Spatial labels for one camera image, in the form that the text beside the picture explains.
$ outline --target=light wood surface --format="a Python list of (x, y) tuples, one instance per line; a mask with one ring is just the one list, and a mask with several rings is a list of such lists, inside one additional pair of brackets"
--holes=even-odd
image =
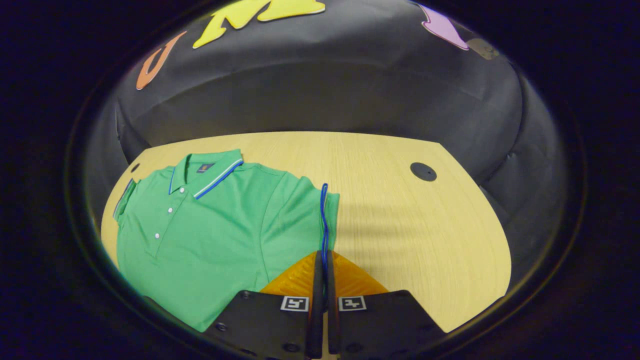
[[(449, 332), (503, 296), (509, 247), (488, 201), (438, 143), (393, 136), (279, 132), (216, 136), (147, 149), (122, 174), (102, 217), (102, 242), (117, 266), (110, 216), (130, 178), (176, 165), (190, 153), (240, 149), (247, 163), (307, 176), (340, 193), (335, 251), (390, 291), (409, 290)], [(415, 177), (421, 162), (438, 177)], [(133, 166), (140, 164), (132, 173)]]

